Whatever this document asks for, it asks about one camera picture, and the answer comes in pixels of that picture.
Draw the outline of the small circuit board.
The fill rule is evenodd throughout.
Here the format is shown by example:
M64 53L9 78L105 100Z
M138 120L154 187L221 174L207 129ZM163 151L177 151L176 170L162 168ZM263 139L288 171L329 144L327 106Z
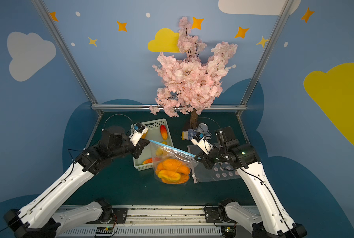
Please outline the small circuit board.
M94 236L107 238L113 235L113 232L114 230L112 226L97 227Z

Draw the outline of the clear pink-dotted zip bag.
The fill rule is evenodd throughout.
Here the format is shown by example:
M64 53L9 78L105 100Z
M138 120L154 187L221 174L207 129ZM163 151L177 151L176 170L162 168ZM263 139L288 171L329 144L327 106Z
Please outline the clear pink-dotted zip bag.
M241 179L238 172L228 162L216 163L210 170L199 162L192 169L192 177L194 183Z

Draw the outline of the clear blue-zip bag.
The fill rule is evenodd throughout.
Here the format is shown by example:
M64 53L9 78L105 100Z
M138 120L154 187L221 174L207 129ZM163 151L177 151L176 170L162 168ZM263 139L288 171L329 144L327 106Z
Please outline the clear blue-zip bag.
M154 176L166 184L186 184L194 167L198 165L195 156L172 146L150 141Z

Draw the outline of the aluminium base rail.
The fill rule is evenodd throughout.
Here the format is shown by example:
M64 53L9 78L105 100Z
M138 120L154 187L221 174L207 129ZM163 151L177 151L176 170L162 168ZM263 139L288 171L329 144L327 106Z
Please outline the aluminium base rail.
M106 208L111 205L102 202L91 202L83 207L72 210L56 211L50 208L40 207L27 211L26 224L31 229L45 229L48 224L55 225L54 237L68 230L81 226L91 221L96 221ZM125 207L128 208L126 222L123 225L134 226L193 226L206 223L204 206L184 207ZM229 225L238 223L214 223L212 225Z

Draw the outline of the black mounting plate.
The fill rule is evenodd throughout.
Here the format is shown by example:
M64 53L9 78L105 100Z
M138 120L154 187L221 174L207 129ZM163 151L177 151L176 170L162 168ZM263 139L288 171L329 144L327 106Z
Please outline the black mounting plate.
M88 222L88 224L124 224L126 222L127 213L128 208L125 207L106 208L103 210L98 220Z
M207 205L203 208L205 213L206 223L236 223L235 220L230 219L223 207Z

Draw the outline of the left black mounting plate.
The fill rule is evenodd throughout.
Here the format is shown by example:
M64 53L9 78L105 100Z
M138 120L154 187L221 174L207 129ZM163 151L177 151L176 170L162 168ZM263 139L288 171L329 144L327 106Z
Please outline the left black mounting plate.
M106 208L103 210L98 220L88 222L88 224L124 224L126 222L127 213L128 208L125 207Z

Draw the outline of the red orange mango front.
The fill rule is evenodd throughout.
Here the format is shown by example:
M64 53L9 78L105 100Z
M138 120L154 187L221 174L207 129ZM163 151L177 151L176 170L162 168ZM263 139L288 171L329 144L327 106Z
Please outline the red orange mango front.
M142 162L141 165L147 165L147 164L152 164L153 163L153 158L147 159L144 162Z

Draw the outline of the pink cherry blossom tree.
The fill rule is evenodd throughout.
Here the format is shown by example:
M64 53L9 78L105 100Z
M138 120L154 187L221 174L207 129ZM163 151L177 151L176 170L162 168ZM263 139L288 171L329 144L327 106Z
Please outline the pink cherry blossom tree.
M189 114L189 127L195 129L198 116L221 95L222 79L229 71L227 63L236 54L237 45L218 43L211 49L212 56L202 63L199 55L205 50L206 43L191 35L193 24L187 17L182 17L178 25L177 47L186 58L178 60L174 56L159 54L159 65L153 68L162 78L164 87L158 88L157 105L151 106L150 111L155 115L164 110L171 118Z

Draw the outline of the white perforated plastic basket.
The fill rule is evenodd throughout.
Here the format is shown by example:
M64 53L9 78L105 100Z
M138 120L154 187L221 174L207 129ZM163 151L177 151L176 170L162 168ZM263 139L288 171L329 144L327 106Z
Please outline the white perforated plastic basket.
M145 139L153 140L159 143L165 141L168 146L174 147L173 140L170 136L170 131L166 119L158 119L153 121L142 122L142 124L144 124L148 128ZM168 134L167 139L163 139L161 135L160 128L162 126L165 126L166 128ZM152 169L153 168L152 163L143 164L144 161L151 158L152 158L151 145L149 144L143 149L142 154L139 156L138 159L133 158L133 165L138 171Z

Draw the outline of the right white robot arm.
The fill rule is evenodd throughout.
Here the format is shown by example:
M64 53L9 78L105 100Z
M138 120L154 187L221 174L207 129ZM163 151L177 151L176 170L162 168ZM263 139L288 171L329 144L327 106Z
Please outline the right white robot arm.
M226 199L218 206L220 218L226 223L238 223L254 238L305 237L306 228L284 209L254 147L249 143L240 144L231 127L219 129L215 134L218 146L210 144L200 132L193 136L192 143L202 150L195 159L209 170L217 163L229 163L245 182L260 213L256 215L238 202Z

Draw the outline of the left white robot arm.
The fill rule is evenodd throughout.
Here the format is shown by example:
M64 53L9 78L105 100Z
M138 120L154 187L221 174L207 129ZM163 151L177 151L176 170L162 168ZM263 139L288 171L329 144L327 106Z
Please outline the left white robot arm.
M88 222L110 223L112 206L98 199L83 207L66 212L58 209L83 184L108 167L114 159L131 155L137 159L150 143L143 139L148 128L136 123L131 135L122 127L102 130L97 144L83 150L67 171L32 202L21 209L11 209L3 217L17 238L55 238L60 234Z

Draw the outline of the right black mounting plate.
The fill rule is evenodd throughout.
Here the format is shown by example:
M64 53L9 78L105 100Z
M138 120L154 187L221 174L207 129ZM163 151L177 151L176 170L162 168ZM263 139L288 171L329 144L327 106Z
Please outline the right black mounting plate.
M207 205L203 208L205 213L206 223L236 223L235 220L230 219L223 207Z

